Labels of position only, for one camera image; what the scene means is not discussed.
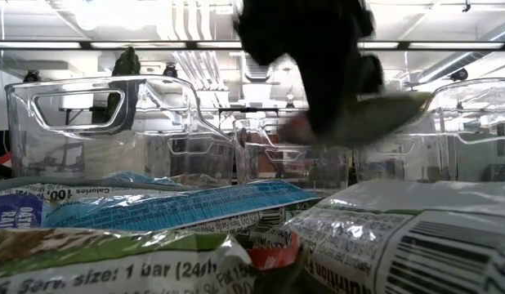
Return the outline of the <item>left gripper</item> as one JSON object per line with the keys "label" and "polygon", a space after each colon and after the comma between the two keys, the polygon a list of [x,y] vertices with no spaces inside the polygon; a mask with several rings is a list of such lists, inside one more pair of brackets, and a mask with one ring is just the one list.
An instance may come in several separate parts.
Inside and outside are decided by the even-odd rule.
{"label": "left gripper", "polygon": [[364,0],[243,0],[235,15],[242,47],[258,64],[269,65],[283,55],[295,61],[315,135],[333,128],[343,92],[382,90],[380,60],[358,47],[375,30]]}

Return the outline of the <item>red green granola bar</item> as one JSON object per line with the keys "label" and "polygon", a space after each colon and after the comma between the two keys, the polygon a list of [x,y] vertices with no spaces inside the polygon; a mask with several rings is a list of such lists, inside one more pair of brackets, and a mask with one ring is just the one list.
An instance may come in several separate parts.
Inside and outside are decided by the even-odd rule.
{"label": "red green granola bar", "polygon": [[305,259],[228,234],[0,229],[0,294],[292,294]]}
{"label": "red green granola bar", "polygon": [[351,149],[370,145],[421,117],[432,98],[425,91],[348,96],[290,118],[279,129],[279,138],[297,145]]}

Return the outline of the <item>white-backed green-edged granola bar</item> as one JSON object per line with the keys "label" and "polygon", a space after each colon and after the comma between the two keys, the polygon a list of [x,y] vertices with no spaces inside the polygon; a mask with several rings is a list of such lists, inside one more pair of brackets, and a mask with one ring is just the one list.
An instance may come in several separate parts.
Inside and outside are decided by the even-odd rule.
{"label": "white-backed green-edged granola bar", "polygon": [[505,294],[505,182],[364,181],[288,227],[309,294]]}

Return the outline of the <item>clear plastic bin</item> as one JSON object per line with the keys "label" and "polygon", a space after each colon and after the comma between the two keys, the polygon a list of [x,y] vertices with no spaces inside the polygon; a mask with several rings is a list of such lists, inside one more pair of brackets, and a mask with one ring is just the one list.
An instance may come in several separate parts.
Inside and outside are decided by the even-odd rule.
{"label": "clear plastic bin", "polygon": [[160,75],[7,85],[15,176],[102,179],[127,172],[188,187],[232,181],[232,139],[193,86]]}
{"label": "clear plastic bin", "polygon": [[286,121],[286,118],[242,118],[233,122],[237,181],[244,184],[285,180],[325,194],[345,189],[352,152],[339,147],[290,144],[279,136]]}
{"label": "clear plastic bin", "polygon": [[434,91],[422,116],[355,152],[357,180],[505,181],[505,78]]}

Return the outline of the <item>horizontal light bar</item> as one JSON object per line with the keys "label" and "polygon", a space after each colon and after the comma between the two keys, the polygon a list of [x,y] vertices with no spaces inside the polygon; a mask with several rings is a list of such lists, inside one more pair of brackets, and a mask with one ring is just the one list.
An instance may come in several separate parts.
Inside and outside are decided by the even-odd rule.
{"label": "horizontal light bar", "polygon": [[[0,40],[0,50],[12,51],[121,51],[134,47],[143,51],[238,51],[239,41],[22,41]],[[359,47],[366,51],[505,51],[504,42],[445,41],[365,41]]]}

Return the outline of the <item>grey ceiling duct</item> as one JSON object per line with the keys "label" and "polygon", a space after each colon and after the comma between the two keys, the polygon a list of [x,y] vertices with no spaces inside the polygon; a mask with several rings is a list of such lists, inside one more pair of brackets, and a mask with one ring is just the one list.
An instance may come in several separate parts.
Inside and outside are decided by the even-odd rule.
{"label": "grey ceiling duct", "polygon": [[[505,42],[505,23],[496,27],[495,29],[489,31],[482,37],[478,38],[478,41],[491,41],[491,42]],[[424,69],[416,77],[416,82],[418,83],[429,83],[434,82],[440,78],[448,76],[465,66],[484,58],[489,55],[490,51],[468,51],[462,52],[457,51],[443,60],[435,63],[430,68]]]}

